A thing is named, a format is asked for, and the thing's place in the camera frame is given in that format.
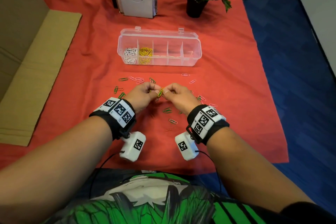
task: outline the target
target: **person's left hand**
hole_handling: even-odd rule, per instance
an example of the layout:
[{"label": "person's left hand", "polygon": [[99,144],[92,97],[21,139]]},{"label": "person's left hand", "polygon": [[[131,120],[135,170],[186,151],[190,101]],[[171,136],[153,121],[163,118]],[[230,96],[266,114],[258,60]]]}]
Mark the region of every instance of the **person's left hand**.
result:
[{"label": "person's left hand", "polygon": [[131,103],[135,113],[145,109],[149,103],[158,97],[161,87],[151,82],[144,82],[136,86],[124,99]]}]

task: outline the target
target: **black sleeve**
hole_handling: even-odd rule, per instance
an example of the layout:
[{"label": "black sleeve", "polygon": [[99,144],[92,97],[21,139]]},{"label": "black sleeve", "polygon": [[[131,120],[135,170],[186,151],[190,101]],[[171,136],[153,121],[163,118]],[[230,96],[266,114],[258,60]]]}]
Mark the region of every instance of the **black sleeve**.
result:
[{"label": "black sleeve", "polygon": [[336,223],[336,218],[318,205],[297,202],[285,207],[280,214],[298,223]]}]

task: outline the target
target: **container lid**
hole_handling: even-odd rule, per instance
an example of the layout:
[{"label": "container lid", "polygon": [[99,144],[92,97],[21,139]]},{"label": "container lid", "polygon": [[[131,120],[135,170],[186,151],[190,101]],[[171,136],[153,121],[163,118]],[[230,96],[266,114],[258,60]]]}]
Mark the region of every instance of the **container lid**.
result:
[{"label": "container lid", "polygon": [[195,32],[184,31],[184,28],[178,28],[178,31],[141,29],[141,27],[135,27],[134,29],[124,28],[122,31],[120,31],[120,35],[198,39],[198,35]]}]

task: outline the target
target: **green graphic t-shirt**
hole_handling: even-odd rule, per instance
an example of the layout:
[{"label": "green graphic t-shirt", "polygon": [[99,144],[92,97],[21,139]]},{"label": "green graphic t-shirt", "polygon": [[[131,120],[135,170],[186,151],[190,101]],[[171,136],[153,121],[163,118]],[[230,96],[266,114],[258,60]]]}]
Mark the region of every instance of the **green graphic t-shirt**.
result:
[{"label": "green graphic t-shirt", "polygon": [[80,205],[67,207],[45,224],[291,223],[284,216],[219,196],[165,173],[124,181]]}]

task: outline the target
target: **black plant pot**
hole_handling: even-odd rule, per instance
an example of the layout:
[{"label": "black plant pot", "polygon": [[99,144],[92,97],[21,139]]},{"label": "black plant pot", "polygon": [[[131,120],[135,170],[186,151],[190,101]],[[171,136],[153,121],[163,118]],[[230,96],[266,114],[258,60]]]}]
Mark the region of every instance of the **black plant pot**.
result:
[{"label": "black plant pot", "polygon": [[195,0],[187,0],[187,14],[191,18],[199,18],[208,1],[197,3]]}]

